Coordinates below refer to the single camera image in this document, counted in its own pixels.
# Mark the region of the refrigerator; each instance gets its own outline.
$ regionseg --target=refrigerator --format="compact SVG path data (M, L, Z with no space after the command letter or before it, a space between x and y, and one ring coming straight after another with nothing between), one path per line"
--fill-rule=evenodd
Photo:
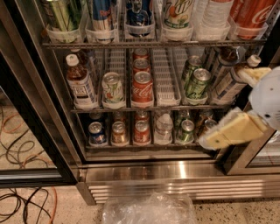
M161 3L157 1L154 4L152 38L129 37L123 22L125 15L120 10L115 40L104 45L89 43L88 36L82 43L53 43L46 34L46 15L39 0L0 1L0 86L7 98L5 104L12 105L21 115L26 127L45 151L44 155L52 161L51 165L23 169L24 161L18 159L20 165L17 164L16 168L1 169L1 187L76 185L88 205L104 203L108 197L137 197L156 191L182 197L187 193L192 200L280 196L280 138L279 132L274 129L268 129L262 137L249 143L219 150L206 150L196 142L177 144L174 131L172 141L166 145L154 143L153 131L148 145L134 145L133 119L139 108L131 100L130 77L132 53L137 48L149 49L154 75L158 73L169 77L172 102L161 101L161 94L170 95L170 83L157 82L153 88L153 104L143 109L149 112L151 118L160 110L171 111L174 117L180 110L189 110L197 115L202 109L212 109L217 120L233 106L248 111L249 86L241 91L234 105L206 103L195 106L184 104L181 89L173 87L179 85L177 78L182 73L187 56L201 55L209 47L241 46L247 55L260 55L262 66L278 66L280 1L269 14L269 28L260 39L183 42L161 39L158 14ZM102 94L98 94L98 108L83 110L75 107L66 80L66 56L74 48L94 49L101 77L107 72L122 75L123 107L103 107ZM110 120L116 111L125 113L128 120L128 145L111 143L111 124L107 130L108 145L91 145L89 114L100 112ZM39 158L37 153L31 154L27 161L35 158Z

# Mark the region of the clear plastic wrap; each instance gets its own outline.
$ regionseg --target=clear plastic wrap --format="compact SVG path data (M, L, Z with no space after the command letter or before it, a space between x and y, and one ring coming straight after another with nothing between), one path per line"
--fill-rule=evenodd
M150 197L111 198L105 203L102 224L196 224L192 200L154 192Z

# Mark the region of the beverage cooler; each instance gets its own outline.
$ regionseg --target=beverage cooler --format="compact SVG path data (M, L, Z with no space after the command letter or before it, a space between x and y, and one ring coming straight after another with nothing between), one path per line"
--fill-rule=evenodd
M268 126L219 149L198 141L231 109L251 110L251 83L214 98L213 77L227 82L214 69L227 75L251 55L259 67L280 65L280 1L247 11L262 25L235 20L231 7L242 1L180 2L0 1L1 94L42 148L24 160L12 154L19 134L4 132L3 107L0 161L16 166L1 166L1 187L76 185L89 205L155 191L193 200L280 196L279 131ZM206 15L216 4L223 23ZM238 58L222 64L223 49Z

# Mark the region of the terrazzo floor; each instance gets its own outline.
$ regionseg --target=terrazzo floor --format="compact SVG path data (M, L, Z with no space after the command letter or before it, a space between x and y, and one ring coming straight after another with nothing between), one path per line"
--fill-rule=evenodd
M48 190L49 197L44 208L51 213L53 210L53 190ZM57 210L53 224L101 224L103 205L87 206L75 186L55 187L58 195ZM17 189L17 193L28 198L33 189ZM9 189L0 189L0 196L8 193ZM37 204L42 205L46 193L39 192L32 198ZM16 205L15 199L0 201L0 214L8 214ZM280 223L280 198L276 199L239 199L239 200L211 200L194 201L197 224L227 223L227 224L278 224ZM28 207L27 223L36 223L39 209L30 205ZM49 218L42 213L38 223L48 223ZM24 223L23 206L18 212L4 223Z

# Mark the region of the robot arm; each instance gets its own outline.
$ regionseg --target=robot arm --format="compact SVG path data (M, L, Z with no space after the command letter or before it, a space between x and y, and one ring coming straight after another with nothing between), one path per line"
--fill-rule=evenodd
M217 126L199 138L199 144L205 149L216 150L257 139L268 125L280 130L280 66L257 82L248 100L251 111L232 109Z

